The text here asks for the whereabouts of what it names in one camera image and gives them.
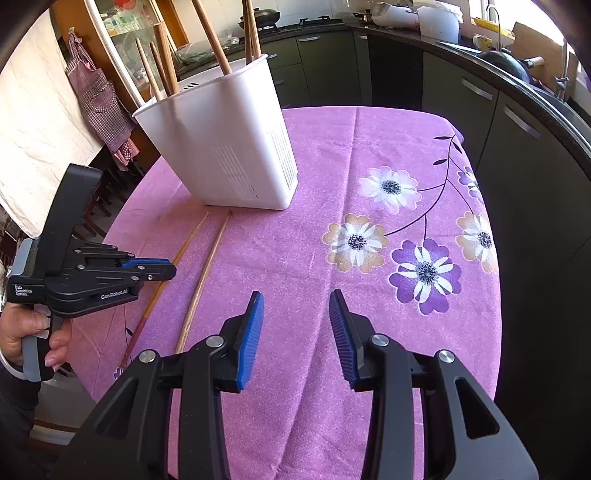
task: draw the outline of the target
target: cabinet handle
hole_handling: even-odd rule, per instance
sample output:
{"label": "cabinet handle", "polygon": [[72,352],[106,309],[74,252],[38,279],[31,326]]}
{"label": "cabinet handle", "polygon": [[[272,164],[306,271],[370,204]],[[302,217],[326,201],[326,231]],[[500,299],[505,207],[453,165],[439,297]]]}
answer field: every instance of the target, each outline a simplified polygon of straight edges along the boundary
{"label": "cabinet handle", "polygon": [[472,85],[466,79],[462,79],[462,85],[464,87],[472,90],[475,94],[480,95],[481,97],[486,98],[487,100],[492,100],[492,94],[491,93],[488,93],[485,90],[482,90],[482,89],[478,88],[476,85]]}
{"label": "cabinet handle", "polygon": [[513,110],[510,110],[509,107],[506,105],[503,107],[503,111],[505,115],[508,116],[511,120],[513,120],[523,131],[529,133],[532,137],[536,140],[539,140],[541,135],[535,128],[530,127],[526,124],[521,118],[519,118]]}

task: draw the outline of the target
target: white plastic bin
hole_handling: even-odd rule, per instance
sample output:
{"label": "white plastic bin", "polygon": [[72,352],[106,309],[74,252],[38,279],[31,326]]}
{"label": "white plastic bin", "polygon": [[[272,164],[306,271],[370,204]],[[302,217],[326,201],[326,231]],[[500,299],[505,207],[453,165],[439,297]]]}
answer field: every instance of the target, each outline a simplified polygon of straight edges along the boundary
{"label": "white plastic bin", "polygon": [[286,209],[297,167],[267,55],[182,81],[137,119],[187,189],[207,205]]}
{"label": "white plastic bin", "polygon": [[433,7],[419,7],[417,12],[422,37],[457,43],[460,22],[455,14]]}

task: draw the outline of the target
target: purple tablecloth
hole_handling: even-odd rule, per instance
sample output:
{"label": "purple tablecloth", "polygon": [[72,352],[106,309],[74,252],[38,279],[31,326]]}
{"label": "purple tablecloth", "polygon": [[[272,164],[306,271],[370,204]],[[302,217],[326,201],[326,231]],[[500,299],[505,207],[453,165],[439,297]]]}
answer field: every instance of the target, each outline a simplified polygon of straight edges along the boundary
{"label": "purple tablecloth", "polygon": [[[223,395],[237,480],[353,480],[361,473],[371,395],[343,379],[329,293],[408,350],[456,353],[493,395],[501,351],[499,277],[485,207],[454,128],[421,112],[380,108],[287,110],[299,186],[284,212],[236,209],[187,347],[217,333],[265,295],[252,381]],[[204,223],[139,337],[173,352],[200,270],[227,209],[203,207],[160,159],[106,242],[144,257],[175,256]],[[128,338],[154,292],[74,322],[70,362],[94,398],[113,383]],[[177,428],[173,421],[173,433]],[[415,477],[422,478],[415,405]],[[170,446],[175,474],[176,440]]]}

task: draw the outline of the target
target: wooden stick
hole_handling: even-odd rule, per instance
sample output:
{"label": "wooden stick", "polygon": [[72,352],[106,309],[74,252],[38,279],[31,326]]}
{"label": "wooden stick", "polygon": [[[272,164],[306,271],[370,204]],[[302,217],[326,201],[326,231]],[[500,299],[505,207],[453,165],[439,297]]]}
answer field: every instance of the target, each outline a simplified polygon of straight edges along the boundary
{"label": "wooden stick", "polygon": [[223,51],[222,44],[220,43],[219,38],[216,35],[215,30],[213,29],[212,23],[209,21],[207,14],[203,8],[203,4],[201,0],[191,0],[193,2],[193,6],[197,11],[197,15],[199,16],[199,20],[201,21],[201,25],[205,30],[205,34],[207,35],[207,39],[209,40],[209,44],[212,46],[213,52],[216,55],[217,62],[222,69],[224,75],[230,75],[232,73],[232,69],[230,68],[230,64],[228,63],[228,59],[226,58],[226,54]]}
{"label": "wooden stick", "polygon": [[170,93],[170,85],[168,84],[168,79],[166,78],[164,67],[162,66],[162,60],[160,60],[160,54],[153,41],[150,42],[150,50],[152,50],[152,56],[156,62],[156,68],[158,69],[160,80],[162,80],[162,85],[164,85],[164,91],[166,92],[166,95],[170,97],[172,95],[172,93]]}
{"label": "wooden stick", "polygon": [[193,317],[195,317],[195,312],[197,311],[197,306],[199,305],[199,300],[201,299],[201,294],[203,293],[203,288],[205,287],[207,275],[209,274],[209,270],[212,267],[213,259],[216,255],[217,248],[220,245],[222,235],[224,233],[224,230],[226,229],[226,226],[228,225],[228,221],[230,220],[231,216],[232,211],[229,210],[228,214],[226,215],[226,219],[223,221],[222,226],[217,232],[217,237],[212,245],[212,249],[209,251],[209,255],[207,256],[207,260],[205,261],[205,266],[203,267],[203,270],[201,270],[201,276],[199,277],[199,281],[197,282],[197,288],[195,289],[195,293],[193,294],[193,298],[191,299],[191,303],[189,304],[189,309],[187,311],[187,314],[185,315],[183,328],[181,329],[180,336],[178,337],[177,347],[174,349],[174,353],[182,353],[185,347],[185,343],[187,343],[187,338],[189,337],[189,330],[191,329]]}
{"label": "wooden stick", "polygon": [[154,25],[154,35],[156,36],[156,45],[158,46],[164,71],[167,72],[165,74],[166,81],[168,82],[172,95],[174,95],[180,92],[180,88],[178,88],[177,72],[174,69],[173,54],[170,51],[170,42],[168,41],[166,24],[164,22]]}
{"label": "wooden stick", "polygon": [[255,10],[252,7],[252,0],[246,0],[246,7],[248,8],[248,18],[251,21],[251,38],[252,38],[252,55],[256,60],[259,58],[261,53],[261,43],[258,38],[258,29],[256,27]]}
{"label": "wooden stick", "polygon": [[142,63],[144,64],[144,69],[146,71],[146,74],[148,75],[148,81],[150,82],[150,86],[152,87],[152,91],[154,92],[154,96],[156,97],[156,101],[161,102],[164,97],[162,96],[162,93],[160,93],[158,83],[156,83],[156,79],[154,78],[154,74],[152,73],[152,69],[150,68],[150,64],[148,63],[148,59],[146,58],[146,53],[144,52],[144,48],[142,47],[139,38],[135,39],[135,44],[138,47],[139,57],[142,59]]}
{"label": "wooden stick", "polygon": [[[182,244],[177,255],[173,259],[173,265],[175,267],[178,267],[180,261],[183,258],[184,253],[187,251],[187,248],[189,247],[189,245],[193,242],[195,235],[197,235],[197,232],[199,231],[199,229],[203,225],[203,222],[207,219],[208,216],[209,216],[209,212],[205,212],[205,215],[203,215],[203,218],[199,221],[197,226],[193,229],[193,231],[189,234],[187,239]],[[123,358],[121,359],[121,363],[119,363],[119,366],[122,369],[124,369],[127,366],[127,360],[129,360],[131,353],[133,353],[133,351],[134,351],[135,344],[138,342],[139,335],[140,335],[140,333],[142,333],[142,330],[144,330],[144,327],[145,327],[148,319],[150,318],[150,315],[152,314],[154,307],[158,303],[158,300],[160,299],[162,292],[166,288],[166,285],[168,285],[167,281],[160,282],[160,285],[158,285],[158,288],[156,289],[156,291],[154,292],[154,295],[152,295],[152,298],[150,299],[150,303],[148,303],[148,306],[144,310],[144,314],[142,315],[142,318],[140,318],[140,320],[138,322],[138,326],[135,328],[134,334],[131,337],[131,340],[129,341],[129,345],[125,349],[125,353],[123,354]]]}
{"label": "wooden stick", "polygon": [[246,64],[252,62],[252,41],[251,41],[251,22],[248,17],[248,5],[246,0],[242,0],[242,18],[244,21],[244,49]]}

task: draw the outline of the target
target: silver bolt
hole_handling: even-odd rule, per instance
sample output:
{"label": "silver bolt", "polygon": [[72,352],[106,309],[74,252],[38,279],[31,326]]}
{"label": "silver bolt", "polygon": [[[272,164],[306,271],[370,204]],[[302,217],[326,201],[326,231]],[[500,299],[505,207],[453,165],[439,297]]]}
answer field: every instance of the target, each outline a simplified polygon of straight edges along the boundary
{"label": "silver bolt", "polygon": [[377,346],[386,346],[390,343],[390,339],[381,333],[371,337],[371,342]]}
{"label": "silver bolt", "polygon": [[205,343],[211,348],[218,348],[223,345],[223,337],[220,337],[219,335],[212,335],[207,340],[205,340]]}
{"label": "silver bolt", "polygon": [[437,356],[439,357],[439,360],[447,364],[452,364],[453,361],[456,359],[456,356],[449,350],[441,350],[441,352],[439,352]]}
{"label": "silver bolt", "polygon": [[143,364],[149,364],[150,362],[153,362],[155,358],[156,352],[154,352],[153,350],[144,350],[139,355],[139,361]]}

